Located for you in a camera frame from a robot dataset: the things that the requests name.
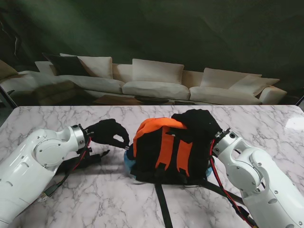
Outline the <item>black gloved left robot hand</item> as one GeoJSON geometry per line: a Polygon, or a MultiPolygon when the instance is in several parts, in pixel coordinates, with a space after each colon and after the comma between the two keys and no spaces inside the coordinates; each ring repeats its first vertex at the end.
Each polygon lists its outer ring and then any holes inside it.
{"type": "Polygon", "coordinates": [[[116,122],[115,119],[101,120],[85,128],[85,131],[95,143],[110,145],[122,149],[129,147],[129,134],[121,124],[116,122]]]}

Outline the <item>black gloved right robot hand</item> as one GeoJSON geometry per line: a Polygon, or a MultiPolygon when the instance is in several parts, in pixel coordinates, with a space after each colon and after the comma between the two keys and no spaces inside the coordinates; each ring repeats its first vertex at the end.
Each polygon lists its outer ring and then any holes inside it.
{"type": "Polygon", "coordinates": [[[173,133],[186,143],[201,140],[209,142],[216,138],[217,133],[223,130],[208,110],[191,109],[182,114],[173,114],[172,119],[181,122],[186,130],[174,130],[173,133]]]}

